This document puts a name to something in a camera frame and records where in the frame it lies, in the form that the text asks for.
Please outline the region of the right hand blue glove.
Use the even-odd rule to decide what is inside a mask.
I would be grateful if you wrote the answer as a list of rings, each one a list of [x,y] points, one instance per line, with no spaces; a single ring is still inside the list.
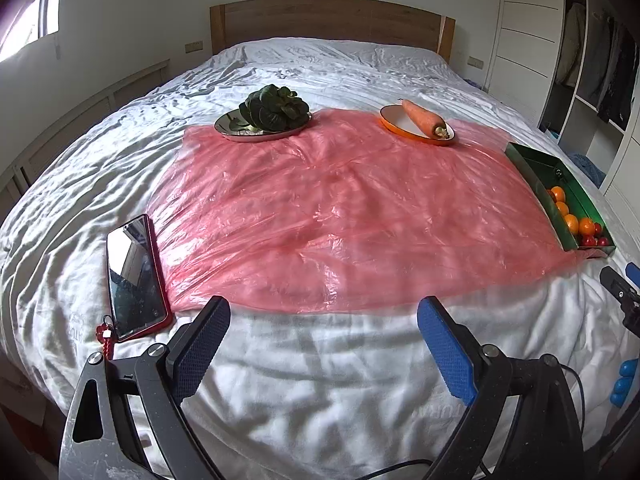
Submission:
[[[624,405],[631,389],[631,385],[634,382],[634,375],[636,374],[637,368],[637,359],[627,360],[620,364],[618,378],[616,382],[614,382],[612,393],[610,395],[610,402],[616,408],[621,408]]]

